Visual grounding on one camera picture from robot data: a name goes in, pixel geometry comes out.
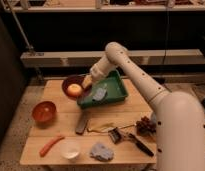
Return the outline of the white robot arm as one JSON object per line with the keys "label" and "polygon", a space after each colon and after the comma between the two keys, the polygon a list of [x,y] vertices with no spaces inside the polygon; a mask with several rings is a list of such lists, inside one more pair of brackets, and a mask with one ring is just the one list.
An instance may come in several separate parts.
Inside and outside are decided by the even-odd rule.
{"label": "white robot arm", "polygon": [[91,67],[92,81],[104,79],[116,67],[156,114],[157,171],[205,171],[205,112],[198,99],[163,87],[117,42],[108,43],[102,58]]}

